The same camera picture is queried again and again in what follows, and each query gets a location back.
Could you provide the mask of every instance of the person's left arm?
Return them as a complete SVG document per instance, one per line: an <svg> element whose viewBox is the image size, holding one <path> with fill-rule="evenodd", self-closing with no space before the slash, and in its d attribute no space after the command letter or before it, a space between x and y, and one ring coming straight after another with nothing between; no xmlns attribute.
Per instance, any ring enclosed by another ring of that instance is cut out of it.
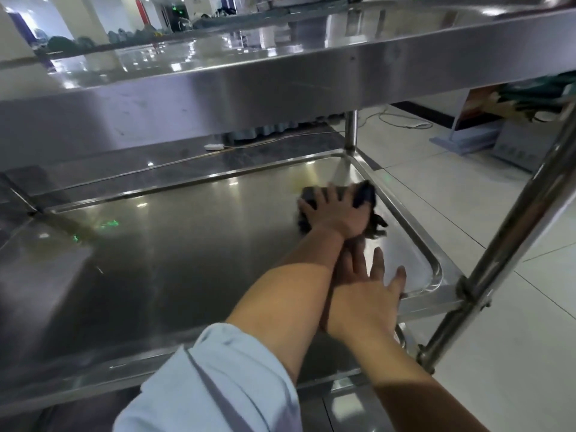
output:
<svg viewBox="0 0 576 432"><path fill-rule="evenodd" d="M344 241L360 235L368 223L370 205L356 209L353 197L353 185L342 200L330 185L327 197L316 188L316 209L300 199L312 230L246 292L226 320L265 345L293 382L318 328Z"/></svg>

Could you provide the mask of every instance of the red object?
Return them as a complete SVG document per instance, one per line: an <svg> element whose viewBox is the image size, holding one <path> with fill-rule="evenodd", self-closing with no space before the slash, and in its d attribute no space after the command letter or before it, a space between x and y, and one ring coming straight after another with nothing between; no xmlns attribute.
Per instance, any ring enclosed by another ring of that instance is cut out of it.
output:
<svg viewBox="0 0 576 432"><path fill-rule="evenodd" d="M142 4L142 0L135 0L136 6L138 6L138 12L140 12L140 16L142 17L142 21L144 25L150 24L150 18L148 17L148 12L146 12L146 8L144 4Z"/></svg>

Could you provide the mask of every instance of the person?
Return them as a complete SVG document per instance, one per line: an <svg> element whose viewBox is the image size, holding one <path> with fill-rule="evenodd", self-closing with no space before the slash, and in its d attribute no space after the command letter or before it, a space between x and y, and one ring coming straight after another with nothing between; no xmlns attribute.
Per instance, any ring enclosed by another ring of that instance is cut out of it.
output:
<svg viewBox="0 0 576 432"><path fill-rule="evenodd" d="M312 230L225 322L206 328L192 348L179 348L142 385L114 431L301 431L295 384L323 315L397 432L486 431L394 340L406 271L399 267L385 286L382 250L368 274L362 246L344 246L362 234L371 211L369 204L352 207L353 195L351 185L339 199L330 185L326 196L317 188L316 209L299 200Z"/></svg>

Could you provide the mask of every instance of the person's right arm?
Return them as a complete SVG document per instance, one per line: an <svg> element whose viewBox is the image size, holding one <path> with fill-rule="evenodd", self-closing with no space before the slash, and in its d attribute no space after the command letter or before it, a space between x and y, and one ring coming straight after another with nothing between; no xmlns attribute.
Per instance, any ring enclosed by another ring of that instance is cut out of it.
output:
<svg viewBox="0 0 576 432"><path fill-rule="evenodd" d="M327 331L356 357L396 432L487 432L487 429L394 340L396 312L406 283L403 267L385 286L382 250L370 276L362 248L345 252L328 314Z"/></svg>

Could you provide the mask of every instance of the light blue sleeve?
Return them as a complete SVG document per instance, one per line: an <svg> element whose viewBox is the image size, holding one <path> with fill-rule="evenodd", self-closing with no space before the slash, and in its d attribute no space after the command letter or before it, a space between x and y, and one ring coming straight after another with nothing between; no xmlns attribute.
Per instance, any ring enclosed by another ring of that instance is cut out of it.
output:
<svg viewBox="0 0 576 432"><path fill-rule="evenodd" d="M231 324L206 328L120 413L113 432L301 432L298 394L282 364Z"/></svg>

